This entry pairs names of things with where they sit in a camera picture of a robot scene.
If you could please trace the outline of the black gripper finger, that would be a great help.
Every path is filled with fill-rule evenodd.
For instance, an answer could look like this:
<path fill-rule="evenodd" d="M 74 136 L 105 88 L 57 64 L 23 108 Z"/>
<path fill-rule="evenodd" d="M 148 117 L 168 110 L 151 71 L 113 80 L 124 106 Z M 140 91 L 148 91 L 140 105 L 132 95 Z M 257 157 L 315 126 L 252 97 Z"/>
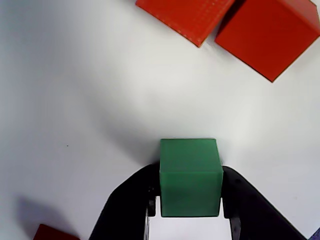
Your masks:
<path fill-rule="evenodd" d="M 223 166 L 221 197 L 233 240 L 304 240 L 305 237 L 240 173 Z"/>
<path fill-rule="evenodd" d="M 160 195 L 160 165 L 141 168 L 110 194 L 89 239 L 148 240 Z"/>

